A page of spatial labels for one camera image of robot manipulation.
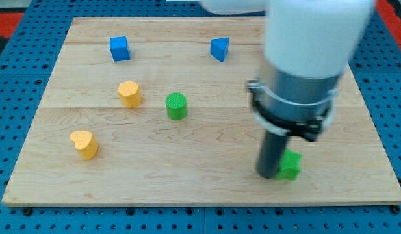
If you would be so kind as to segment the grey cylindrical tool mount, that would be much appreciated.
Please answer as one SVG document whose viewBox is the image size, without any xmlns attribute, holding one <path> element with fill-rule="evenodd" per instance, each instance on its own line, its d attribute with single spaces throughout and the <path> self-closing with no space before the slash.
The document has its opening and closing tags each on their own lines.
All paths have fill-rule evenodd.
<svg viewBox="0 0 401 234">
<path fill-rule="evenodd" d="M 264 61 L 246 83 L 253 115 L 273 135 L 314 142 L 332 122 L 340 77 L 293 75 Z"/>
</svg>

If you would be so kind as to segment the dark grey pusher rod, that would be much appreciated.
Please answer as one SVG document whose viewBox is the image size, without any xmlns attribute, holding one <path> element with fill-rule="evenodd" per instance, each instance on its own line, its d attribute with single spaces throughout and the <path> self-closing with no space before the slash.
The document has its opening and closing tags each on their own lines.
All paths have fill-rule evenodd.
<svg viewBox="0 0 401 234">
<path fill-rule="evenodd" d="M 275 178 L 279 172 L 281 158 L 289 141 L 289 136 L 279 136 L 269 131 L 264 134 L 260 154 L 256 163 L 257 173 L 267 179 Z"/>
</svg>

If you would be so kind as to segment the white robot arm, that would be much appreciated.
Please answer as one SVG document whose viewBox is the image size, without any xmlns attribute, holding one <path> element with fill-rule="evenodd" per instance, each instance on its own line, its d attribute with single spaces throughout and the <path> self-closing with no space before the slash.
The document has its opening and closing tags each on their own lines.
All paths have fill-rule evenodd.
<svg viewBox="0 0 401 234">
<path fill-rule="evenodd" d="M 335 116 L 337 83 L 375 7 L 372 0 L 201 0 L 219 15 L 265 12 L 263 56 L 247 83 L 265 137 L 257 173 L 274 178 L 290 137 L 314 142 Z"/>
</svg>

